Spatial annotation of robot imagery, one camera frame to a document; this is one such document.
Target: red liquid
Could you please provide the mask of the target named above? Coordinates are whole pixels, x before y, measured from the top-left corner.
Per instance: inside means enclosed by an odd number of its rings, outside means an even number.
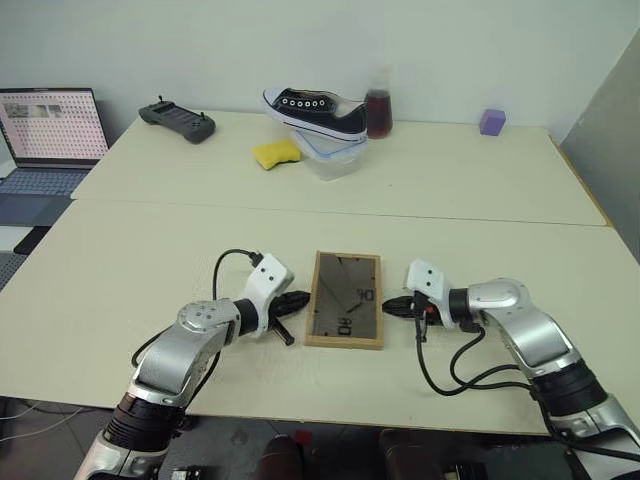
[[[365,102],[367,102],[367,134],[369,138],[386,137],[393,127],[389,92],[369,90]]]

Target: plastic container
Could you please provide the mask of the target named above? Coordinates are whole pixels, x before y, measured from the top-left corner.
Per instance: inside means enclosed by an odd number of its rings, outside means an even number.
[[[334,180],[356,171],[362,165],[367,140],[352,144],[334,142],[295,130],[293,141],[307,157],[304,163],[321,180]]]
[[[384,138],[391,132],[391,96],[389,95],[390,69],[380,67],[373,72],[367,91],[367,135],[369,138]]]

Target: black cable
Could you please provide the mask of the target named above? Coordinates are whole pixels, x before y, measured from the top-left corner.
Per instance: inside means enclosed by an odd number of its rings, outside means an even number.
[[[207,383],[207,381],[211,378],[211,375],[213,374],[213,371],[215,370],[216,365],[218,365],[219,360],[220,360],[220,352],[216,353],[215,357],[213,357],[213,363],[209,367],[209,370],[207,370],[207,373],[205,373],[204,377],[202,377],[202,380],[200,380],[200,383],[198,384],[196,389],[193,391],[193,395],[191,396],[191,400],[189,400],[189,404],[193,402],[193,399],[196,398],[196,395],[198,393],[200,393],[200,390],[202,390],[202,387],[204,387],[204,384]]]
[[[466,390],[473,388],[479,381],[484,380],[489,375],[493,375],[496,372],[500,372],[504,370],[504,366],[499,365],[497,367],[490,368],[489,370],[482,372],[479,375],[476,375],[468,382],[464,382],[462,385],[460,385],[457,388],[454,388],[453,390],[445,390],[443,388],[440,388],[438,385],[435,384],[435,382],[431,378],[431,375],[429,375],[429,371],[427,370],[427,366],[425,365],[425,362],[424,362],[424,355],[422,352],[422,338],[421,338],[422,335],[420,332],[420,319],[416,317],[414,321],[416,326],[416,352],[418,354],[418,363],[420,364],[420,370],[422,370],[422,375],[424,376],[429,386],[436,393],[443,395],[445,397],[452,397],[454,395],[458,395]],[[495,385],[498,385],[498,386],[491,387],[491,388],[518,387],[518,388],[524,388],[528,391],[531,391],[532,389],[530,385],[519,383],[519,382],[500,382],[499,384],[495,384]]]
[[[449,372],[451,373],[452,378],[456,382],[458,382],[460,384],[460,386],[458,388],[453,389],[453,390],[444,390],[444,389],[440,388],[438,385],[435,384],[435,382],[433,381],[433,379],[429,375],[429,372],[428,372],[427,367],[425,365],[424,355],[423,355],[423,352],[422,352],[422,334],[421,334],[421,329],[420,329],[420,318],[419,317],[414,317],[414,321],[415,321],[415,326],[416,326],[416,351],[418,353],[418,363],[420,364],[420,369],[422,370],[422,374],[423,374],[425,380],[427,381],[429,386],[436,393],[438,393],[440,395],[443,395],[443,396],[446,396],[446,397],[451,397],[451,396],[454,396],[454,395],[458,395],[458,394],[460,394],[460,393],[462,393],[462,392],[464,392],[466,390],[469,390],[469,389],[493,390],[493,389],[504,388],[504,387],[518,387],[518,388],[524,388],[525,390],[529,391],[532,394],[532,396],[534,396],[534,392],[535,391],[534,391],[533,387],[531,385],[527,385],[525,383],[520,383],[520,382],[498,382],[498,383],[493,383],[493,384],[488,384],[488,385],[477,385],[477,383],[479,381],[481,381],[484,378],[488,377],[489,375],[493,375],[494,373],[497,373],[499,371],[519,370],[517,365],[510,365],[510,364],[498,365],[497,367],[490,368],[490,369],[486,370],[485,372],[482,372],[481,374],[476,375],[475,377],[473,377],[468,382],[465,382],[464,380],[460,379],[456,375],[456,373],[455,373],[455,365],[456,365],[456,362],[458,361],[458,359],[460,358],[460,356],[462,356],[462,354],[464,352],[466,352],[470,348],[474,347],[475,345],[480,343],[482,341],[482,339],[484,339],[484,337],[486,335],[486,331],[482,327],[480,327],[480,333],[478,334],[478,336],[476,338],[474,338],[473,340],[471,340],[470,342],[468,342],[465,345],[463,345],[454,354],[454,356],[451,358],[451,363],[449,364]],[[542,403],[537,399],[536,399],[536,401],[538,403],[538,406],[540,407],[540,413],[541,413],[542,418],[544,420],[545,427],[549,431],[549,434],[551,435],[551,438],[553,438],[555,441],[557,441],[557,442],[561,443],[562,445],[566,446],[567,448],[571,448],[573,450],[581,450],[583,452],[593,453],[595,455],[602,455],[602,456],[606,456],[606,457],[620,458],[622,460],[630,460],[630,461],[634,461],[634,462],[640,463],[640,455],[635,454],[635,453],[622,452],[622,451],[619,451],[619,450],[611,450],[611,449],[608,449],[608,448],[602,448],[602,447],[597,447],[597,446],[594,446],[594,445],[583,444],[583,443],[575,442],[573,440],[564,438],[555,429],[555,427],[554,427],[553,423],[551,422],[551,419],[549,418],[549,416],[548,416],[544,406],[542,405]]]
[[[249,259],[251,259],[251,264],[254,267],[257,266],[264,258],[262,254],[260,254],[259,252],[250,252],[248,250],[243,250],[241,248],[230,248],[229,250],[222,252],[222,254],[218,257],[218,260],[216,261],[215,267],[213,267],[213,278],[211,280],[211,293],[214,300],[218,299],[218,271],[220,270],[220,265],[222,265],[222,260],[224,260],[226,256],[231,255],[232,253],[246,255],[247,257],[249,257]],[[200,380],[200,383],[198,383],[198,386],[193,391],[193,395],[191,396],[191,400],[189,400],[189,403],[191,403],[193,399],[196,398],[196,395],[200,393],[200,390],[202,390],[202,387],[204,387],[204,384],[207,383],[207,381],[211,378],[211,375],[213,375],[213,371],[215,370],[216,366],[218,365],[218,362],[220,361],[220,353],[221,352],[216,353],[215,357],[213,357],[213,362],[211,363],[209,370],[207,370],[207,373],[204,374],[204,376],[202,377],[202,380]]]
[[[449,373],[451,374],[451,378],[453,378],[459,385],[465,385],[468,384],[469,382],[466,382],[462,379],[460,379],[460,377],[458,377],[458,375],[456,374],[456,364],[458,362],[458,360],[460,359],[460,357],[462,356],[463,353],[465,353],[467,350],[471,349],[472,347],[476,346],[478,343],[480,343],[484,337],[486,336],[487,332],[486,330],[481,326],[478,325],[478,328],[480,329],[480,333],[478,334],[478,336],[476,338],[474,338],[473,340],[471,340],[469,343],[463,345],[462,347],[460,347],[460,349],[458,349],[458,351],[453,355],[453,357],[451,358],[451,363],[449,363]],[[497,367],[494,367],[493,369],[491,369],[492,373],[497,373],[497,372],[502,372],[505,370],[518,370],[520,371],[520,368],[515,365],[515,364],[504,364],[504,365],[498,365]],[[494,390],[496,388],[505,388],[505,387],[515,387],[515,386],[519,386],[522,388],[527,388],[530,389],[530,385],[525,384],[525,383],[520,383],[520,382],[497,382],[497,383],[490,383],[490,384],[483,384],[483,385],[470,385],[470,388],[474,389],[474,390]]]
[[[573,440],[570,440],[568,438],[564,438],[562,435],[558,433],[555,426],[551,422],[551,419],[549,418],[547,411],[542,405],[542,402],[538,401],[537,403],[538,403],[538,407],[540,407],[540,414],[542,415],[542,419],[544,420],[545,427],[547,427],[547,430],[549,431],[549,435],[551,435],[551,438],[557,441],[558,443],[561,443],[565,447],[572,448],[573,450],[582,450],[583,452],[593,453],[595,455],[603,455],[605,457],[620,458],[622,460],[631,460],[632,462],[640,463],[640,455],[637,455],[635,453],[622,452],[620,450],[611,450],[609,448],[603,448],[603,447],[596,447],[594,445],[582,444],[579,442],[574,442]]]
[[[218,257],[218,261],[216,262],[216,266],[213,268],[213,279],[211,285],[211,291],[213,293],[213,299],[218,299],[218,270],[220,269],[220,265],[222,264],[222,260],[225,259],[227,255],[231,255],[232,253],[241,253],[242,255],[246,255],[247,257],[252,258],[255,255],[253,252],[249,252],[248,250],[242,250],[241,248],[231,248],[226,252],[223,252],[222,255]]]
[[[153,342],[155,342],[158,337],[160,335],[162,335],[164,332],[166,332],[167,330],[169,330],[169,328],[171,327],[167,327],[164,330],[162,330],[159,333],[156,333],[153,337],[151,337],[149,340],[147,340],[146,342],[144,342],[142,345],[140,345],[140,348],[138,348],[138,350],[136,350],[133,355],[131,355],[131,365],[133,366],[133,368],[138,368],[138,365],[140,365],[140,362],[138,362],[138,357],[140,356],[140,354],[146,350],[146,348],[151,345]]]

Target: white desk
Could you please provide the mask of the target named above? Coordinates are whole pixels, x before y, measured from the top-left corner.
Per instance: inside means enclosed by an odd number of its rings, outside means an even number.
[[[303,163],[265,171],[251,147],[286,138],[265,115],[210,112],[212,137],[191,145],[137,119],[73,198],[309,212],[604,225],[541,128],[396,122],[355,174],[323,182]]]
[[[0,393],[115,405],[132,374],[131,353],[185,303],[210,298],[214,261],[230,247],[274,253],[295,272],[292,288],[301,289],[310,287],[317,249],[381,255],[385,298],[402,294],[406,267],[417,257],[460,287],[518,278],[640,423],[633,367],[640,361],[640,269],[610,228],[131,202],[75,202],[0,292]],[[236,296],[249,273],[245,259],[229,257],[221,293]],[[297,338],[292,347],[268,334],[225,349],[192,411],[544,431],[526,392],[432,392],[419,372],[410,323],[386,317],[384,350],[355,351],[304,347],[305,318],[306,311],[284,320]],[[448,361],[469,338],[431,330],[427,361],[440,384],[451,386]],[[492,333],[464,357],[461,372],[509,360]]]

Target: laptop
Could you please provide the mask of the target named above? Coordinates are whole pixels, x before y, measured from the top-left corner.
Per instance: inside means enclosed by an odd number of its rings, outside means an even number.
[[[16,169],[0,183],[0,225],[51,226],[109,147],[90,88],[0,89]]]

